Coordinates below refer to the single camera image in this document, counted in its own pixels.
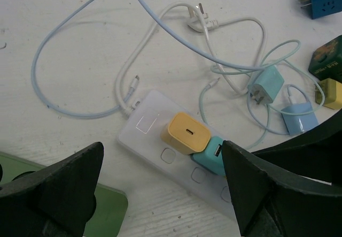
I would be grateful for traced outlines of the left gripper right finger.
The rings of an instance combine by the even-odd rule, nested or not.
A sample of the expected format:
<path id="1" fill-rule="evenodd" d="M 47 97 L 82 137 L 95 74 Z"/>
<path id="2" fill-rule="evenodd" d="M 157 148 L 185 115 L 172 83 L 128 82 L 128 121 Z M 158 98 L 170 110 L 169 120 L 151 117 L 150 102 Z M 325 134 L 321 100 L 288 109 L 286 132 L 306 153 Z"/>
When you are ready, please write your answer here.
<path id="1" fill-rule="evenodd" d="M 341 236 L 341 116 L 273 147 L 224 141 L 241 236 Z"/>

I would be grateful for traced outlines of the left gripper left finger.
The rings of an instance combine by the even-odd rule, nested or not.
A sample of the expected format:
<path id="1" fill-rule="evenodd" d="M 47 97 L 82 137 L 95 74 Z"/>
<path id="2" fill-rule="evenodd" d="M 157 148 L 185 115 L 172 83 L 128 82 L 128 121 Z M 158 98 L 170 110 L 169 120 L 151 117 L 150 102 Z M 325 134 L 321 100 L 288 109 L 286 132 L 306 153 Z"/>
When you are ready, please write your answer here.
<path id="1" fill-rule="evenodd" d="M 96 209 L 103 158 L 95 142 L 1 185 L 1 236 L 82 236 Z"/>

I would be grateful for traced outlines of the green power strip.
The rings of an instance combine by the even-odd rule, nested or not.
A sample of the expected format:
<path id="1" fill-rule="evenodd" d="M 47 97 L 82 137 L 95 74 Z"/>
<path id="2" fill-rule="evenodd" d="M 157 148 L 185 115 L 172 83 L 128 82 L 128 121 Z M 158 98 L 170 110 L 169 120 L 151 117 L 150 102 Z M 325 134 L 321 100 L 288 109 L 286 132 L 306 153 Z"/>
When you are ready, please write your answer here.
<path id="1" fill-rule="evenodd" d="M 4 185 L 15 177 L 44 168 L 44 165 L 1 152 L 2 179 Z M 123 223 L 128 199 L 124 192 L 98 184 L 95 190 L 96 209 L 87 222 L 84 236 L 117 236 Z"/>

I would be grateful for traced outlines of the teal plug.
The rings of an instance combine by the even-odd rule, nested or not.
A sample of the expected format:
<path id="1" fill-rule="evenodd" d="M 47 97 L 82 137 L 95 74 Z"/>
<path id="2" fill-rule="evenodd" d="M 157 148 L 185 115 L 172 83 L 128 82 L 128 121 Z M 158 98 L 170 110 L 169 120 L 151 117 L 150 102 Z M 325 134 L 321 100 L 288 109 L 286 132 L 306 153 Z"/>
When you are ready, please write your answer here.
<path id="1" fill-rule="evenodd" d="M 210 172 L 226 176 L 222 159 L 223 139 L 219 136 L 211 137 L 208 145 L 202 152 L 191 155 L 191 159 Z"/>

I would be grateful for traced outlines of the yellow plug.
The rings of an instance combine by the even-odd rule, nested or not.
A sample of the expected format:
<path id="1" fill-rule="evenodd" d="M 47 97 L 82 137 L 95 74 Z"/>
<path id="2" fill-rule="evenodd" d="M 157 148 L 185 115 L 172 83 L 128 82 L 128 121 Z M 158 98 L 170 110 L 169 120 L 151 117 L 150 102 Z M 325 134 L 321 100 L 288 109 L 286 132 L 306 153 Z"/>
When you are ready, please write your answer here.
<path id="1" fill-rule="evenodd" d="M 322 88 L 325 101 L 323 106 L 333 110 L 340 110 L 342 107 L 341 103 L 341 83 L 327 78 L 318 83 Z"/>

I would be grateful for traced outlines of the light blue plug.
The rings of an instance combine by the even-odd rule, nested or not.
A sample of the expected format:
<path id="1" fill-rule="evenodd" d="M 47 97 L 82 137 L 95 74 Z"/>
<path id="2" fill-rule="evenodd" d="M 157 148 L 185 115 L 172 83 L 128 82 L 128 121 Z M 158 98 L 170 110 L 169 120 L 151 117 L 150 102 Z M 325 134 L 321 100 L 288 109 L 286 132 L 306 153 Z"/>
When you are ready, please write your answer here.
<path id="1" fill-rule="evenodd" d="M 283 87 L 284 79 L 275 65 L 252 77 L 248 90 L 257 104 L 271 104 Z"/>

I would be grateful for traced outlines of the white power strip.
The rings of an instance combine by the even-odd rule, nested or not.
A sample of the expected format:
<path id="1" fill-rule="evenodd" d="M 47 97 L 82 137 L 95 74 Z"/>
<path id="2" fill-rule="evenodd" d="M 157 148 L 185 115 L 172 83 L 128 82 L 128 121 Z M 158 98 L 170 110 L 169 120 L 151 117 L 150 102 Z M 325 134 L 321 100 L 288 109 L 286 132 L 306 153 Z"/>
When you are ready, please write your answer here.
<path id="1" fill-rule="evenodd" d="M 236 220 L 229 186 L 216 175 L 164 143 L 162 129 L 181 107 L 163 93 L 152 90 L 140 101 L 118 135 L 118 142 L 214 209 Z"/>

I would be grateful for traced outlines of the dark green plug adapter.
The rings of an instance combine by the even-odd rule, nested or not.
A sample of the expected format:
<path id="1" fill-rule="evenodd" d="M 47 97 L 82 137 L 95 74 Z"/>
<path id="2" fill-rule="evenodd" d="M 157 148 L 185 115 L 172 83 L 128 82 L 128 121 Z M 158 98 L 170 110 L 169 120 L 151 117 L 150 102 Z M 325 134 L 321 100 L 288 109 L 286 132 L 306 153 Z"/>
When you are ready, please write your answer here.
<path id="1" fill-rule="evenodd" d="M 341 83 L 341 35 L 314 51 L 308 71 L 320 81 L 330 78 Z"/>

